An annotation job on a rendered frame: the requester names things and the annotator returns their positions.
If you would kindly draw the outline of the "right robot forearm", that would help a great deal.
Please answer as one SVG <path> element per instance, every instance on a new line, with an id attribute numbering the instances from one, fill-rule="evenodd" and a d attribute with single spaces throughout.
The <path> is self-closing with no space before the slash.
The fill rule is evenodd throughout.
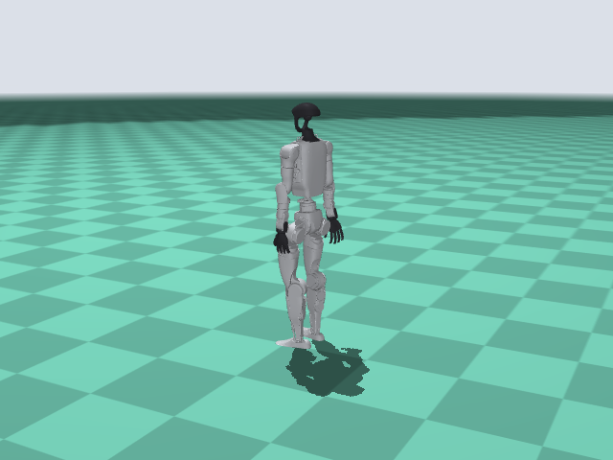
<path id="1" fill-rule="evenodd" d="M 324 187 L 323 189 L 323 200 L 324 200 L 323 207 L 325 208 L 327 216 L 329 218 L 335 217 L 334 211 L 333 211 L 333 209 L 335 208 L 334 201 L 333 201 L 334 193 L 335 193 L 335 185 L 333 181 L 333 183 L 330 186 Z"/>

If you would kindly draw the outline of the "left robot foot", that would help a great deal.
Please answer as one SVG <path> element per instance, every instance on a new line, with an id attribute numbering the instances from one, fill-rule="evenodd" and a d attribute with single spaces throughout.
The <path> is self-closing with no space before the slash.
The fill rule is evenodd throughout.
<path id="1" fill-rule="evenodd" d="M 309 349 L 311 348 L 311 344 L 308 339 L 302 339 L 301 343 L 294 342 L 294 337 L 287 340 L 279 340 L 276 342 L 277 345 L 285 346 L 285 347 L 293 347 L 293 348 L 301 348 L 301 349 Z M 297 339 L 296 339 L 297 340 Z M 298 340 L 300 341 L 300 340 Z"/>

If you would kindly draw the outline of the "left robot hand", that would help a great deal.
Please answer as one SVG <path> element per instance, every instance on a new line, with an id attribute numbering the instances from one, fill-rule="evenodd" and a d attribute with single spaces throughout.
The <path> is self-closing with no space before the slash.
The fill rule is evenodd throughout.
<path id="1" fill-rule="evenodd" d="M 287 221 L 284 223 L 283 231 L 280 229 L 277 229 L 276 227 L 276 232 L 278 233 L 276 234 L 276 238 L 273 241 L 273 244 L 275 246 L 277 245 L 277 252 L 279 252 L 280 250 L 280 252 L 281 253 L 284 252 L 284 254 L 285 254 L 285 250 L 288 254 L 290 253 L 289 248 L 288 248 L 288 239 L 285 235 L 285 233 L 287 232 L 287 227 L 288 227 Z"/>

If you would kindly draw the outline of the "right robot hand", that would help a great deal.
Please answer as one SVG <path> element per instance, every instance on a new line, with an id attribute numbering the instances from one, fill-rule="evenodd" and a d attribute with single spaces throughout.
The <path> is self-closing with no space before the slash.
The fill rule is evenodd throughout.
<path id="1" fill-rule="evenodd" d="M 330 222 L 330 230 L 329 230 L 329 231 L 330 231 L 330 242 L 329 242 L 329 243 L 332 243 L 332 240 L 333 240 L 333 235 L 334 235 L 334 243 L 333 243 L 333 244 L 336 244 L 337 237 L 338 237 L 338 242 L 340 242 L 340 234 L 341 234 L 341 241 L 344 239 L 344 234 L 343 234 L 343 231 L 342 231 L 341 224 L 340 224 L 340 222 L 337 220 L 337 218 L 338 218 L 338 216 L 337 216 L 337 211 L 336 211 L 336 209 L 335 209 L 335 208 L 333 209 L 333 211 L 334 211 L 334 215 L 335 215 L 335 217 L 331 217 L 331 218 L 329 218 L 329 217 L 327 216 L 327 219 L 328 219 L 328 220 L 329 220 L 329 222 Z M 327 214 L 327 213 L 326 213 L 326 214 Z M 339 233 L 339 230 L 340 230 L 340 233 Z M 337 237 L 336 237 L 336 232 L 337 232 Z M 327 237 L 327 235 L 325 235 L 325 238 L 326 238 L 326 237 Z"/>

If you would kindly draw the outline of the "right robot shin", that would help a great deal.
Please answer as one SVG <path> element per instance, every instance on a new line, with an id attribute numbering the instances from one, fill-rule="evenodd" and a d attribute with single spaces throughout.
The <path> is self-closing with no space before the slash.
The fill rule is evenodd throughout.
<path id="1" fill-rule="evenodd" d="M 320 332 L 321 314 L 322 310 L 324 309 L 324 303 L 326 299 L 326 276 L 324 273 L 322 274 L 325 278 L 325 283 L 323 287 L 318 289 L 312 289 L 307 286 L 306 292 L 306 302 L 307 308 L 309 310 L 310 331 L 313 334 L 317 334 L 317 330 L 318 332 Z"/>

